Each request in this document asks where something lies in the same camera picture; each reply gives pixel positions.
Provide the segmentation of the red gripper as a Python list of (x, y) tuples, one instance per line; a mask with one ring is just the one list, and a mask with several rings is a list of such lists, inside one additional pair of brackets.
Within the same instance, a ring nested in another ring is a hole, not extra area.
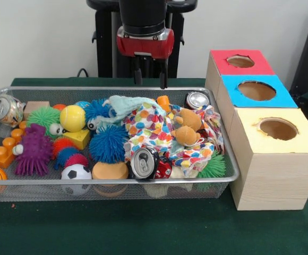
[(119, 52), (128, 57), (134, 57), (134, 83), (142, 84), (142, 72), (139, 56), (150, 56), (160, 60), (160, 87), (167, 88), (167, 60), (174, 47), (174, 31), (165, 28), (155, 36), (133, 37), (128, 35), (123, 28), (117, 31), (116, 42)]

